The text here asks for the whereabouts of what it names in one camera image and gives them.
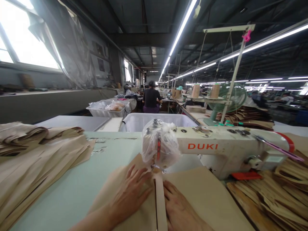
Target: thread spool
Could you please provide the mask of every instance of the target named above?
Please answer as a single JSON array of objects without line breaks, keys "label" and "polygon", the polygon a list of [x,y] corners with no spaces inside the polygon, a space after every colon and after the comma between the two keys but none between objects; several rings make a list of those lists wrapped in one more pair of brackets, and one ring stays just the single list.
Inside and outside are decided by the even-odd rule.
[{"label": "thread spool", "polygon": [[200,84],[195,84],[192,88],[192,98],[199,98]]},{"label": "thread spool", "polygon": [[260,160],[257,157],[252,157],[249,161],[248,164],[250,165],[251,168],[257,169],[261,166],[262,160]]},{"label": "thread spool", "polygon": [[220,85],[219,84],[213,84],[211,94],[210,94],[210,98],[218,98],[219,90],[220,90]]}]

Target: green fan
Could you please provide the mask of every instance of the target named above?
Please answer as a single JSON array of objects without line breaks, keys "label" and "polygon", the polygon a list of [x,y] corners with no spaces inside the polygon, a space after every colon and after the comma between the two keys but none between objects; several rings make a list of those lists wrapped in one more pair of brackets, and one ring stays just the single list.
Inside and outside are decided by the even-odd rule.
[{"label": "green fan", "polygon": [[[227,93],[229,92],[229,89],[230,89],[230,83],[221,84],[218,97],[222,97],[221,100],[226,100],[226,96]],[[230,98],[232,104],[228,106],[227,113],[239,109],[246,101],[246,98],[247,98],[247,93],[244,86],[238,83],[234,83]],[[208,103],[208,105],[213,110],[213,112],[209,119],[207,118],[204,119],[204,122],[209,126],[217,125],[217,123],[214,123],[213,121],[216,121],[217,113],[223,112],[225,105],[221,103]]]}]

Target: window frame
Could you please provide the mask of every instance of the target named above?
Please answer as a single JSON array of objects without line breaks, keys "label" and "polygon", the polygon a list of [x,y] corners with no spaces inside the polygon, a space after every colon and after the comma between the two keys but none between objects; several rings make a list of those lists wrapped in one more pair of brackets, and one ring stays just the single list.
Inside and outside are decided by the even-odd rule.
[{"label": "window frame", "polygon": [[[30,13],[38,15],[37,12],[34,9],[28,9],[25,5],[23,5],[22,3],[20,3],[17,0],[5,0],[5,1],[13,4],[14,6],[20,8],[23,11],[30,12]],[[63,73],[63,71],[59,67],[59,65],[58,65],[58,69],[55,69],[55,68],[51,68],[51,67],[44,67],[44,66],[20,62],[13,46],[11,45],[11,43],[10,43],[8,37],[7,37],[7,34],[4,30],[4,28],[2,27],[1,22],[0,22],[0,36],[3,40],[3,43],[6,47],[12,61],[13,61],[13,63],[7,63],[7,62],[4,62],[4,61],[0,61],[0,67],[14,68],[14,69],[26,69],[26,70],[29,70],[29,71],[44,71],[44,72],[48,72],[48,73]]]}]

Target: hand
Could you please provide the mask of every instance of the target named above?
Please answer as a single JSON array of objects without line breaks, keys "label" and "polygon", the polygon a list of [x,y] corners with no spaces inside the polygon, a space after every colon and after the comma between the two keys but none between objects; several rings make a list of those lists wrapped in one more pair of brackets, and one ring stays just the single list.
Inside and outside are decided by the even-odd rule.
[{"label": "hand", "polygon": [[139,170],[134,170],[134,168],[135,165],[130,167],[124,182],[108,204],[110,219],[114,227],[134,214],[152,191],[152,188],[149,188],[141,194],[143,184],[151,178],[152,173],[145,173],[147,168]]},{"label": "hand", "polygon": [[169,181],[164,181],[168,231],[213,230],[195,212],[180,191]]}]

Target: window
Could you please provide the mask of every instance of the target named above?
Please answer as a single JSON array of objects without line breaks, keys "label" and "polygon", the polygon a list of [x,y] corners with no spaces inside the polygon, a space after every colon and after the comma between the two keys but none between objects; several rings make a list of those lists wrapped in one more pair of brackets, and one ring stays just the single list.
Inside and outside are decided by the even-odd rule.
[{"label": "window", "polygon": [[129,73],[129,68],[132,68],[132,73],[133,73],[133,67],[132,65],[129,65],[128,61],[124,60],[124,65],[125,65],[125,80],[126,82],[133,82],[132,76]]},{"label": "window", "polygon": [[[33,9],[29,0],[18,1],[26,8]],[[45,45],[28,30],[30,20],[26,10],[13,5],[9,1],[0,0],[0,23],[4,30],[2,33],[6,34],[17,55],[17,60],[10,57],[7,52],[8,47],[5,47],[3,41],[0,41],[0,60],[2,62],[25,63],[59,69],[57,62]]]}]

